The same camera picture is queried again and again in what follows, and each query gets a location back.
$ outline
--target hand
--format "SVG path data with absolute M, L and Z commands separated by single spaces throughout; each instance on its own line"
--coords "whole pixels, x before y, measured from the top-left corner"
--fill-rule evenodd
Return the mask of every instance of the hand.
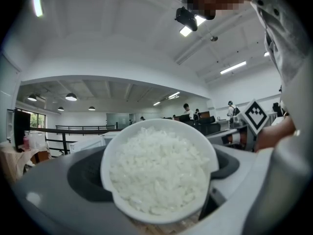
M 271 128 L 272 126 L 265 127 L 258 135 L 254 150 L 258 152 L 259 150 L 275 147 L 280 141 L 280 136 Z
M 277 125 L 265 127 L 258 135 L 254 148 L 255 152 L 275 147 L 282 138 L 292 135 L 294 131 L 295 126 L 290 117 L 287 117 Z

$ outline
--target white bowl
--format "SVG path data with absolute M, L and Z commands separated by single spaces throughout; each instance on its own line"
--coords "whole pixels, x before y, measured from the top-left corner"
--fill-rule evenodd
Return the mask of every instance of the white bowl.
M 151 126 L 155 127 L 156 130 L 165 129 L 168 131 L 174 131 L 178 136 L 190 140 L 199 151 L 203 152 L 210 159 L 205 171 L 208 181 L 210 180 L 210 173 L 219 169 L 218 160 L 212 144 L 198 130 L 175 120 L 151 119 L 130 125 L 112 139 L 102 157 L 100 168 L 101 181 L 104 189 L 112 192 L 115 205 L 129 217 L 150 224 L 174 223 L 199 211 L 204 204 L 207 192 L 204 192 L 203 196 L 191 201 L 178 212 L 166 215 L 152 215 L 137 211 L 127 201 L 122 199 L 110 179 L 110 159 L 114 155 L 116 148 L 119 145 L 126 143 L 128 138 L 136 135 L 142 127 L 149 128 Z

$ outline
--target backpack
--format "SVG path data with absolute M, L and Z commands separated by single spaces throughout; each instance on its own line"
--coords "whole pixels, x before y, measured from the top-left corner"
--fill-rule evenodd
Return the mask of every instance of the backpack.
M 194 121 L 198 121 L 199 120 L 199 112 L 194 113 Z
M 233 116 L 236 116 L 240 113 L 240 110 L 237 108 L 237 106 L 236 106 L 236 108 L 234 108 L 234 107 L 232 107 L 232 108 L 234 109 Z

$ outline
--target black railing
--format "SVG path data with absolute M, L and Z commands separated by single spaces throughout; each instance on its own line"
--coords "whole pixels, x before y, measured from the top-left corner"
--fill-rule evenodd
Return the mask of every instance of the black railing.
M 57 130 L 74 130 L 74 131 L 88 131 L 88 130 L 114 130 L 114 129 L 118 129 L 118 123 L 116 123 L 116 125 L 97 125 L 97 126 L 82 126 L 82 125 L 56 125 L 55 126 Z
M 60 148 L 51 148 L 51 150 L 58 150 L 58 151 L 64 151 L 64 154 L 68 154 L 69 150 L 67 149 L 67 143 L 74 143 L 75 141 L 67 141 L 66 140 L 66 134 L 73 134 L 73 135 L 100 135 L 105 134 L 107 132 L 112 131 L 121 131 L 121 129 L 102 129 L 102 130 L 61 130 L 61 129 L 46 129 L 46 128 L 30 128 L 31 131 L 40 131 L 40 132 L 48 132 L 48 133 L 56 133 L 56 134 L 62 134 L 62 140 L 55 140 L 55 139 L 46 139 L 46 141 L 53 141 L 53 142 L 62 142 L 63 143 L 63 149 Z

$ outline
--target bottle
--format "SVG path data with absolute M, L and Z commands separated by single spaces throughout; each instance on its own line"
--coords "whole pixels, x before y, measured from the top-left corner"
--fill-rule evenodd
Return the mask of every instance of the bottle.
M 24 150 L 29 150 L 29 138 L 27 136 L 23 137 Z

